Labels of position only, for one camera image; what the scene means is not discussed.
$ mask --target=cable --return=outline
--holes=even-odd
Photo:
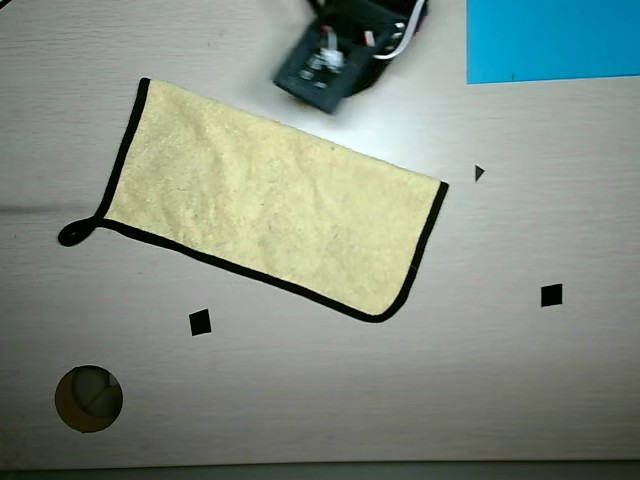
[[[378,60],[391,60],[392,58],[395,58],[398,55],[400,55],[402,52],[404,52],[404,50],[409,45],[409,42],[411,42],[411,39],[415,35],[416,30],[418,29],[420,14],[426,3],[427,3],[427,0],[416,0],[416,5],[415,7],[413,7],[411,18],[409,18],[409,24],[407,25],[407,28],[404,31],[404,36],[402,37],[402,41],[396,47],[396,49],[393,52],[388,53],[386,55],[375,55],[373,58],[376,58]]]

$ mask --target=wood grain surface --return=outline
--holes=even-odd
[[[640,78],[468,86],[466,2],[431,3],[335,117],[269,80],[299,0],[2,9],[0,468],[640,457]],[[369,325],[114,232],[59,246],[142,76],[449,182],[405,307]],[[124,393],[96,434],[53,403],[83,364]]]

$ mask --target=towel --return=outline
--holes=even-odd
[[[367,322],[406,301],[447,185],[278,122],[142,79],[97,227]]]

